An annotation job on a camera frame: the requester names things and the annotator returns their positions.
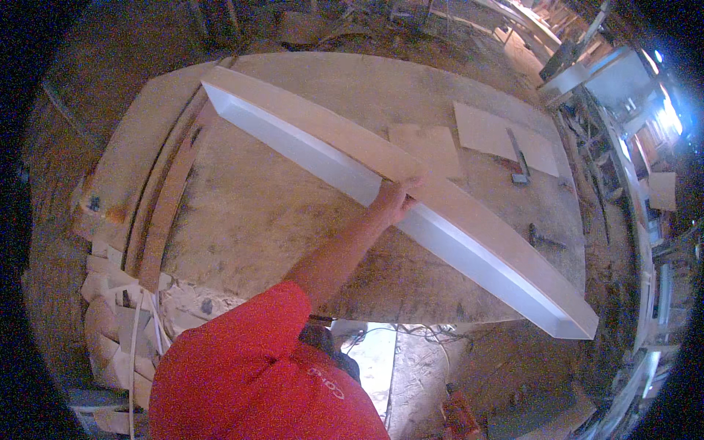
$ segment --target red shirt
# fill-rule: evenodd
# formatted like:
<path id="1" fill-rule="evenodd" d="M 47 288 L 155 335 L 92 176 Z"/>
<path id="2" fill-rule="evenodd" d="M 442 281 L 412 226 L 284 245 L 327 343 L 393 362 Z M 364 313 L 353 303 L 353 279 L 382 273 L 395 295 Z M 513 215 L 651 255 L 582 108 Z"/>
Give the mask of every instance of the red shirt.
<path id="1" fill-rule="evenodd" d="M 388 439 L 369 396 L 298 334 L 310 301 L 277 284 L 183 332 L 149 399 L 154 439 Z"/>

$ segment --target person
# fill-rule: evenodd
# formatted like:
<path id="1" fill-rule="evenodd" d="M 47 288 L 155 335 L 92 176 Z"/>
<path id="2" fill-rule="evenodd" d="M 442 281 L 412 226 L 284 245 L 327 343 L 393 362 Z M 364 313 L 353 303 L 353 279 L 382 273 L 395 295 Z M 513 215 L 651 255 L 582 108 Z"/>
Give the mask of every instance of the person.
<path id="1" fill-rule="evenodd" d="M 151 436 L 389 438 L 356 363 L 331 356 L 306 322 L 384 230 L 415 205 L 408 190 L 420 184 L 418 177 L 384 180 L 359 218 L 304 256 L 279 284 L 176 338 L 156 369 Z"/>

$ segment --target plywood table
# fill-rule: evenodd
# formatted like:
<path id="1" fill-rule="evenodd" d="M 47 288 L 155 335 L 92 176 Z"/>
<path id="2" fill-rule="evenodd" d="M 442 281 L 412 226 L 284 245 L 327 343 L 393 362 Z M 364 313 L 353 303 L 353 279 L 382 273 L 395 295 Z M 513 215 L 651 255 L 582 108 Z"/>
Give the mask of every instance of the plywood table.
<path id="1" fill-rule="evenodd" d="M 283 53 L 243 56 L 232 66 L 324 106 L 387 137 L 395 124 L 450 127 L 453 102 L 534 130 L 554 143 L 560 176 L 572 176 L 552 120 L 526 103 L 473 80 L 375 56 Z M 204 129 L 161 270 L 232 298 L 251 298 L 281 279 L 305 252 L 335 234 L 362 206 L 234 125 Z M 533 222 L 566 251 L 539 250 L 584 290 L 579 205 L 557 177 L 534 170 L 529 186 L 511 183 L 494 156 L 458 148 L 451 179 L 527 238 Z M 351 281 L 317 314 L 375 322 L 496 322 L 521 318 L 404 233 L 390 228 Z"/>

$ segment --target hand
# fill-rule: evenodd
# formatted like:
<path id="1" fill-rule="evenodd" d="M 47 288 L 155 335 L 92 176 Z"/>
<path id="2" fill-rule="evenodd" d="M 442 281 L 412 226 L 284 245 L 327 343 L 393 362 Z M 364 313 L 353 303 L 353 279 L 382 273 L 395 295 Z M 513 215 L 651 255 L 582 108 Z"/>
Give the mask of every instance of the hand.
<path id="1" fill-rule="evenodd" d="M 406 212 L 418 204 L 417 200 L 408 195 L 408 190 L 422 184 L 421 177 L 411 177 L 402 182 L 382 180 L 379 194 L 369 206 L 369 211 L 384 217 L 389 225 L 400 222 Z"/>

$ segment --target concrete floor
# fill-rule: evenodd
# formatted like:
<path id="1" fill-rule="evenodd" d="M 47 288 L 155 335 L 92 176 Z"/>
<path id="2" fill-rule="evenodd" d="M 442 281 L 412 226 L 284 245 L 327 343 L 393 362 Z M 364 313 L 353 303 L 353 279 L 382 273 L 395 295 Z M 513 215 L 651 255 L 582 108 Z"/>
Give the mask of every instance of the concrete floor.
<path id="1" fill-rule="evenodd" d="M 87 304 L 78 292 L 88 243 L 70 233 L 70 195 L 150 77 L 215 58 L 193 36 L 187 9 L 181 6 L 101 2 L 68 33 L 52 82 L 102 144 L 86 142 L 46 99 L 37 100 L 25 152 L 32 171 L 34 229 L 23 288 L 35 340 L 61 386 L 88 385 L 90 379 L 82 336 Z M 335 50 L 431 65 L 537 105 L 539 63 L 517 35 L 506 47 L 479 31 L 469 41 L 460 50 L 435 39 L 387 33 L 376 40 L 350 38 Z M 571 377 L 575 341 L 551 339 L 525 321 L 465 330 L 474 337 L 472 350 L 465 342 L 440 346 L 398 336 L 391 412 L 386 415 L 392 438 L 419 439 L 438 431 L 447 381 L 461 384 L 476 414 L 486 417 L 506 407 L 523 384 L 540 389 Z"/>

